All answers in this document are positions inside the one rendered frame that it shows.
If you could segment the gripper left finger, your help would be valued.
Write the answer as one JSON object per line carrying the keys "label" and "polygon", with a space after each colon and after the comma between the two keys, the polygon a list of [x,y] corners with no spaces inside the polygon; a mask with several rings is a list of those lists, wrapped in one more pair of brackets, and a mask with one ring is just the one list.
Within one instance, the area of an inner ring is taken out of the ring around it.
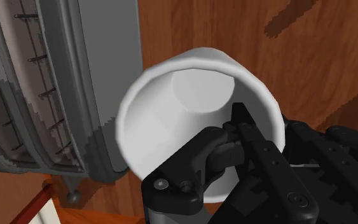
{"label": "gripper left finger", "polygon": [[[214,214],[203,196],[225,169],[240,181]],[[147,224],[316,224],[319,207],[244,104],[223,127],[206,127],[141,185]]]}

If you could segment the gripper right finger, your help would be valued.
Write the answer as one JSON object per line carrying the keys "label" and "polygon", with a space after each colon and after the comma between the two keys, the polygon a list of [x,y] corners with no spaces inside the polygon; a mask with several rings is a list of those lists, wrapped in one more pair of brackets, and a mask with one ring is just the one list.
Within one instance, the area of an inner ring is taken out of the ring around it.
{"label": "gripper right finger", "polygon": [[316,161],[328,175],[328,182],[341,193],[339,200],[350,202],[358,214],[358,161],[346,150],[358,143],[358,131],[351,130],[355,137],[348,137],[345,134],[350,129],[336,125],[323,134],[304,122],[287,119],[284,122],[286,146],[291,148],[290,160],[301,164]]}

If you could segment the grey dish rack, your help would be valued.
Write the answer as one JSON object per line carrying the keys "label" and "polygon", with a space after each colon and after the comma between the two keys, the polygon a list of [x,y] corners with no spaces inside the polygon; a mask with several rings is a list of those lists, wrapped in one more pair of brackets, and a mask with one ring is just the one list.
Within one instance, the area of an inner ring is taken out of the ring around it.
{"label": "grey dish rack", "polygon": [[128,170],[114,138],[142,72],[137,0],[0,0],[0,171],[84,178]]}

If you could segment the white cup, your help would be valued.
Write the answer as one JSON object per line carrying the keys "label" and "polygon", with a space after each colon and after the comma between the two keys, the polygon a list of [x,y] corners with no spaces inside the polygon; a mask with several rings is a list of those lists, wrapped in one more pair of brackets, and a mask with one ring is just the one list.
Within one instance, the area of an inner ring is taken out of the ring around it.
{"label": "white cup", "polygon": [[188,50],[147,68],[130,86],[115,119],[116,142],[140,179],[208,126],[231,118],[245,105],[265,139],[285,146],[278,102],[265,84],[215,48]]}

